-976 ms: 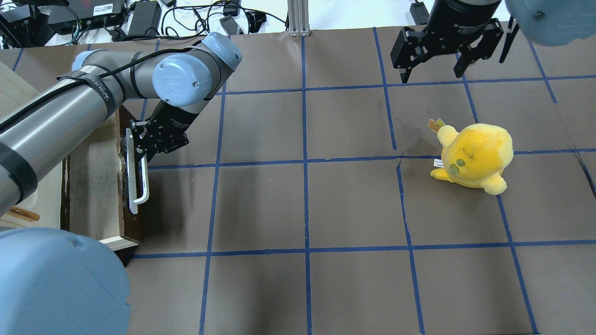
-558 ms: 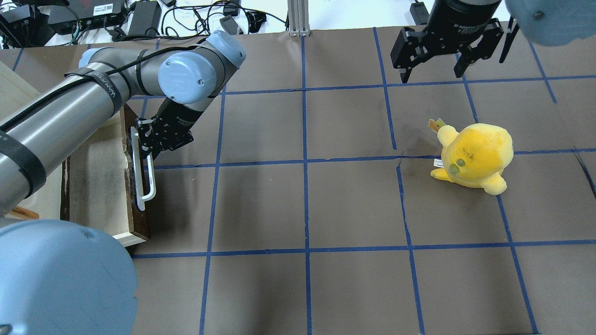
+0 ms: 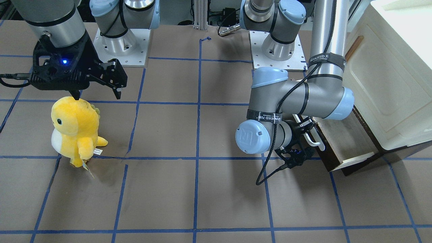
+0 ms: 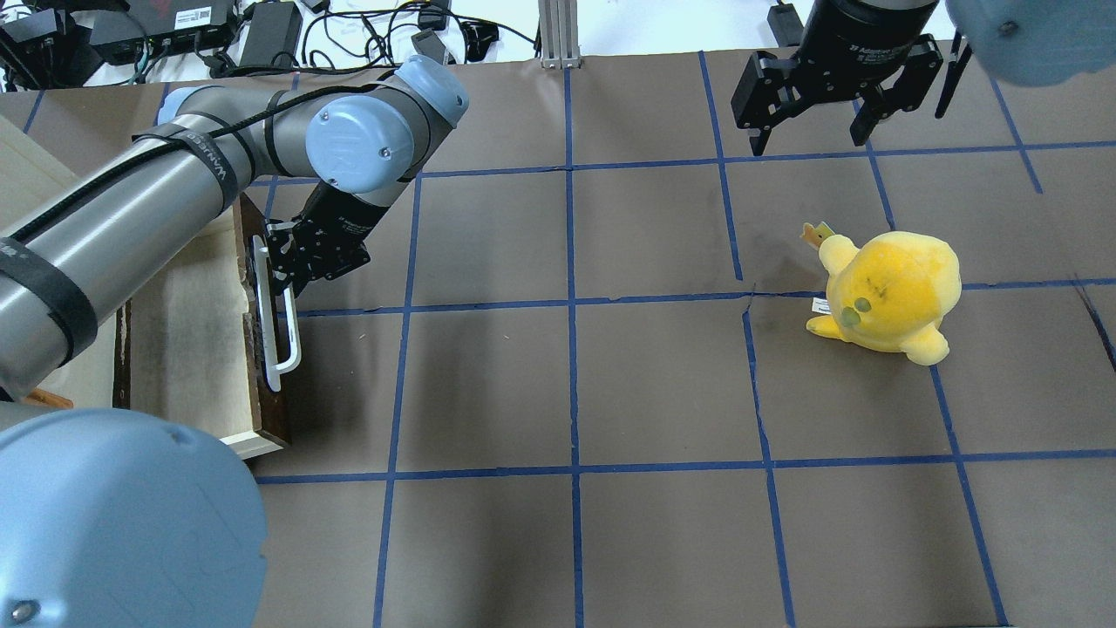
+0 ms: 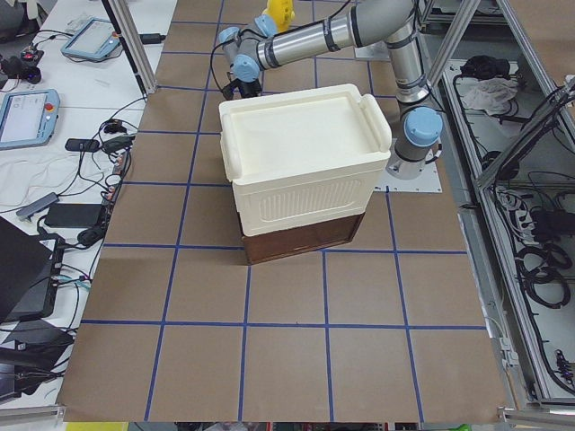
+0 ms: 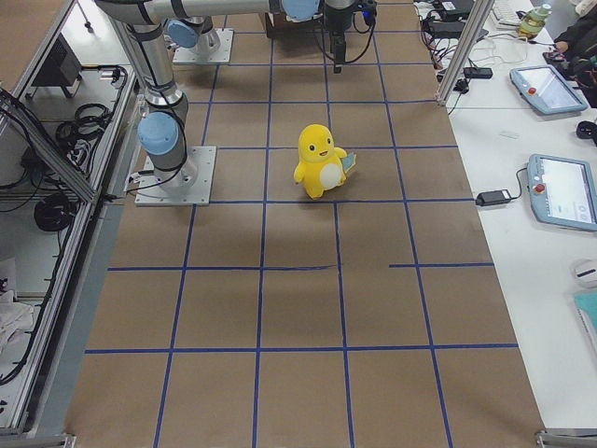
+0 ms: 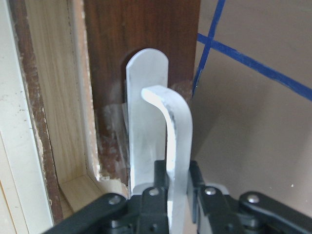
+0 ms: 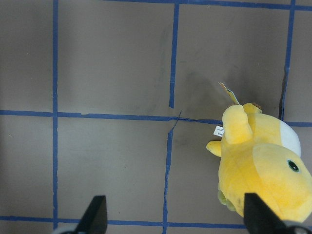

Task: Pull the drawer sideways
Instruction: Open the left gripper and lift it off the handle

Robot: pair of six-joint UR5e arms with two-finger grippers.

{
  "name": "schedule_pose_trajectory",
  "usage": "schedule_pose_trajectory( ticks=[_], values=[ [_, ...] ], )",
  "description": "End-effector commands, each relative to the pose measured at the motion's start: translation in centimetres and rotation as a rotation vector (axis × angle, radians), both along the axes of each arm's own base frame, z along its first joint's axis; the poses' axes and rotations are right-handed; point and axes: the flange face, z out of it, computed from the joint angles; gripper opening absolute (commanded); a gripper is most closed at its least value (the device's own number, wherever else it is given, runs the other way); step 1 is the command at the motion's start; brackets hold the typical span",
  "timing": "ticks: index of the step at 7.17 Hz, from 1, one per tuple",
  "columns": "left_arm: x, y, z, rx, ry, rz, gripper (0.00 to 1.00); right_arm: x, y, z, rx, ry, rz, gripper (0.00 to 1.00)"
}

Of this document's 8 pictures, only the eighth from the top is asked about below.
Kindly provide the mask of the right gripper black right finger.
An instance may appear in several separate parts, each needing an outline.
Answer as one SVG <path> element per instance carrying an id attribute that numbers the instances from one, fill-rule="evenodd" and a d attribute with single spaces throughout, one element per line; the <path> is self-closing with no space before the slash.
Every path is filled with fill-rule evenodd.
<path id="1" fill-rule="evenodd" d="M 310 234 L 302 223 L 280 219 L 256 194 L 244 196 L 244 225 L 250 234 Z"/>

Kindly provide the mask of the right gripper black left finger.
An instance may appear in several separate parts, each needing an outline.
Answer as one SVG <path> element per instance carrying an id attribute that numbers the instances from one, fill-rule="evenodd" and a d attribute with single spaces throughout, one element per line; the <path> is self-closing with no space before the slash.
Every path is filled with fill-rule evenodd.
<path id="1" fill-rule="evenodd" d="M 61 227 L 53 234 L 105 234 L 108 227 L 107 202 L 105 195 L 93 197 L 81 220 L 75 227 Z"/>

